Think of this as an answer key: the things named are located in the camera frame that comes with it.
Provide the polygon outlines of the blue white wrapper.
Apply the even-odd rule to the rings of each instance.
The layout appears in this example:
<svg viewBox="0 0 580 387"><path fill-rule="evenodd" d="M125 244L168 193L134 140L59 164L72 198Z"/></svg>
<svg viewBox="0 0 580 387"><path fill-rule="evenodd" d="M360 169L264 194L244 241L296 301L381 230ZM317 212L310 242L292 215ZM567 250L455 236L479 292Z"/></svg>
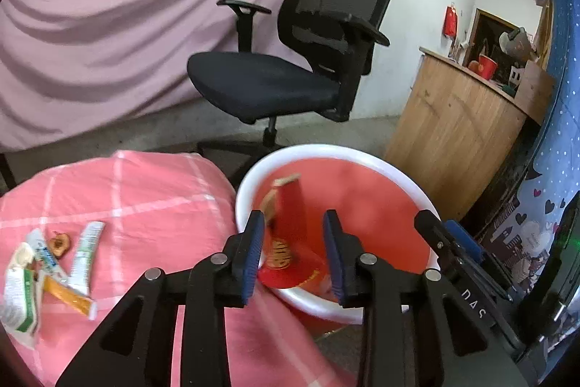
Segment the blue white wrapper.
<svg viewBox="0 0 580 387"><path fill-rule="evenodd" d="M33 229L27 236L26 242L32 248L34 256L40 262L42 270L56 282L67 285L68 275L60 266L58 260L50 251L43 233L39 228Z"/></svg>

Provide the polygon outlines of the pink checked tablecloth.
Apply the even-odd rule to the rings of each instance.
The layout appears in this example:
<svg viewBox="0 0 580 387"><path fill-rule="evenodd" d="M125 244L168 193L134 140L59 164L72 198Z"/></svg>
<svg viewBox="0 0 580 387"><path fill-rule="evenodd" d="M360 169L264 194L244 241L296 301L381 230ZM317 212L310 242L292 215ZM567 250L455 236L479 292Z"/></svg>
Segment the pink checked tablecloth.
<svg viewBox="0 0 580 387"><path fill-rule="evenodd" d="M235 193L196 154L119 151L44 170L1 199L1 260L33 230L77 240L104 224L91 271L98 316L108 315L148 268L177 272L220 251L236 231ZM278 298L256 288L249 305L225 313L236 386L349 386L352 375L319 351Z"/></svg>

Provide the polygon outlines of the pink hanging sheet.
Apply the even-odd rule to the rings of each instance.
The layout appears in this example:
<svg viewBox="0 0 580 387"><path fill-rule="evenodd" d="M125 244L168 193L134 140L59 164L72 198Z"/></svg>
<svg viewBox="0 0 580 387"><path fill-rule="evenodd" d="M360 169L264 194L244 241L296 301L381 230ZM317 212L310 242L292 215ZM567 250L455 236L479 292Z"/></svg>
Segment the pink hanging sheet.
<svg viewBox="0 0 580 387"><path fill-rule="evenodd" d="M2 0L1 147L20 151L195 99L186 63L235 46L219 0ZM282 0L242 0L277 11Z"/></svg>

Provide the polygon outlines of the dried apple slice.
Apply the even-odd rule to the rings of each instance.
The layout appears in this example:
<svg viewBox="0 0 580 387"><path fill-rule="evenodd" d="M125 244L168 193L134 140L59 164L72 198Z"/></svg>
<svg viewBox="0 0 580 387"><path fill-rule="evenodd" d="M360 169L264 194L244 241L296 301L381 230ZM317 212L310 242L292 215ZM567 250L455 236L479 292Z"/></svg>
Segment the dried apple slice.
<svg viewBox="0 0 580 387"><path fill-rule="evenodd" d="M54 234L48 241L47 247L56 259L60 259L70 250L71 239L66 233Z"/></svg>

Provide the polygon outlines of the red white trash basin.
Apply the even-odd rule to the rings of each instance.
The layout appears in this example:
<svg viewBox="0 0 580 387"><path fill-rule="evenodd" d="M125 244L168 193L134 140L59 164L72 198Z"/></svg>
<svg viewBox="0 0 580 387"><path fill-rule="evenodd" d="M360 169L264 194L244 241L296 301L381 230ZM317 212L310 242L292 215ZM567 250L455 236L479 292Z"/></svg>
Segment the red white trash basin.
<svg viewBox="0 0 580 387"><path fill-rule="evenodd" d="M404 173L366 152L331 144L301 144L277 150L258 161L237 190L235 214L242 231L252 210L278 179L299 174L307 210L310 248L324 253L323 214L337 211L344 230L366 251L397 269L422 273L435 268L435 252L414 228L431 200Z"/></svg>

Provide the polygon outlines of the red cigarette pack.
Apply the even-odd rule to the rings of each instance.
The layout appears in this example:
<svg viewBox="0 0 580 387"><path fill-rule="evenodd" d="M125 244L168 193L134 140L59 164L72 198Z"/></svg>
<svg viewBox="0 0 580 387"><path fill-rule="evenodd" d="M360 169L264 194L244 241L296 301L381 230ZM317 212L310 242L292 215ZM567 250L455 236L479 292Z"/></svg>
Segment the red cigarette pack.
<svg viewBox="0 0 580 387"><path fill-rule="evenodd" d="M265 239L258 280L270 289L318 292L326 277L326 264L308 244L300 175L274 180L261 200L260 210L265 216Z"/></svg>

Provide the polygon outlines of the wooden counter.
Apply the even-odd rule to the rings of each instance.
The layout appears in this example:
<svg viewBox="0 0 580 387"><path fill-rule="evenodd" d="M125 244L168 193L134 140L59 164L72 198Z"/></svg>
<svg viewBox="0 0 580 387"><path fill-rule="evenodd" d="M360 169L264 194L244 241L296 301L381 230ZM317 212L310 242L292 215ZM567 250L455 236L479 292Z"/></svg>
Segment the wooden counter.
<svg viewBox="0 0 580 387"><path fill-rule="evenodd" d="M526 121L543 122L555 81L528 62L514 96L431 50L384 158L444 219L464 217L504 163Z"/></svg>

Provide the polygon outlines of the red cup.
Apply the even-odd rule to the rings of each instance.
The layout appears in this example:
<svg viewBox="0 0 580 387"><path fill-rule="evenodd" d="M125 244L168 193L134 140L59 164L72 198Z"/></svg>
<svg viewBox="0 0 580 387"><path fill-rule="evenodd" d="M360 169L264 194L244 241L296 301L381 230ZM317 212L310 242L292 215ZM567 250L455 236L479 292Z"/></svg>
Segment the red cup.
<svg viewBox="0 0 580 387"><path fill-rule="evenodd" d="M494 61L489 56L486 56L484 54L480 54L479 59L478 59L478 64L479 64L479 66L478 66L479 76L482 77L483 79L486 79L487 81L492 79L494 73L497 70L497 62Z"/></svg>

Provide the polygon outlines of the blue patterned curtain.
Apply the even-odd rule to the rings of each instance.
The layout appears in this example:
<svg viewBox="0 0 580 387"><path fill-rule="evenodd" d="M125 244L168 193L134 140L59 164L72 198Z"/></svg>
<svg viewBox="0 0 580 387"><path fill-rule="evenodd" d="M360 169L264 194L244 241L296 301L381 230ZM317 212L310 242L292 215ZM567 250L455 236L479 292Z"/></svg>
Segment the blue patterned curtain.
<svg viewBox="0 0 580 387"><path fill-rule="evenodd" d="M551 2L548 74L555 97L524 180L483 237L484 248L526 292L544 270L564 207L579 190L579 0Z"/></svg>

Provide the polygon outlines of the green white crumpled bag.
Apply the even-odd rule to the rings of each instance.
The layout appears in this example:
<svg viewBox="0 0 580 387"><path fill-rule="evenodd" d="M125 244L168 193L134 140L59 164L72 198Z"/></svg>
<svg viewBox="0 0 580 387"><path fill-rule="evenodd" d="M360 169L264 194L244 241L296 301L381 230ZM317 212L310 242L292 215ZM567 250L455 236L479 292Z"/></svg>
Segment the green white crumpled bag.
<svg viewBox="0 0 580 387"><path fill-rule="evenodd" d="M1 323L19 344L33 349L39 324L36 280L32 263L34 253L22 243L13 253L5 272L5 287L1 302Z"/></svg>

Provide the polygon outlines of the green white wrapper strip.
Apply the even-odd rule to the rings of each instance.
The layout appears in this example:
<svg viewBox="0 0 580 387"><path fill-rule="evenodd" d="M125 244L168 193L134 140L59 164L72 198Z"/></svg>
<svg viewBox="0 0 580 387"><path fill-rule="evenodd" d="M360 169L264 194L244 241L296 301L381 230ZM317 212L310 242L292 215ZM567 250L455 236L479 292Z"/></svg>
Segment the green white wrapper strip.
<svg viewBox="0 0 580 387"><path fill-rule="evenodd" d="M74 291L88 297L90 295L90 277L92 264L100 236L105 228L105 223L92 221L87 224L76 248L76 252L68 279L68 285Z"/></svg>

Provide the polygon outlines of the black office chair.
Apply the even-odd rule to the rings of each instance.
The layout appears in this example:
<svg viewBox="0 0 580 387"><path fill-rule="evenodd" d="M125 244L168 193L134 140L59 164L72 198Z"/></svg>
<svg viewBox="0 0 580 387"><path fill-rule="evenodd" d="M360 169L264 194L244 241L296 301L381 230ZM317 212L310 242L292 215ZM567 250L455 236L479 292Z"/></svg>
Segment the black office chair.
<svg viewBox="0 0 580 387"><path fill-rule="evenodd" d="M304 58L303 68L280 57L254 53L253 21L263 6L221 0L237 16L235 52L200 52L187 63L190 81L219 110L253 125L267 120L258 143L202 141L200 150L252 155L277 149L279 117L317 113L349 120L360 80L370 73L374 48L389 46L380 31L390 0L283 0L277 15L279 41Z"/></svg>

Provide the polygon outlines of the orange wrapper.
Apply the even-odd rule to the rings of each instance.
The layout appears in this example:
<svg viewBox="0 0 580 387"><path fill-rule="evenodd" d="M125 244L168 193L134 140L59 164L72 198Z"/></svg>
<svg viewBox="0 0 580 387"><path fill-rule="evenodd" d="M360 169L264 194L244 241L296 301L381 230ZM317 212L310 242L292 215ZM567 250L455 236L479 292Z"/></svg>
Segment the orange wrapper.
<svg viewBox="0 0 580 387"><path fill-rule="evenodd" d="M64 304L80 312L90 320L97 315L97 304L91 298L81 295L70 287L60 284L50 276L44 277L43 290Z"/></svg>

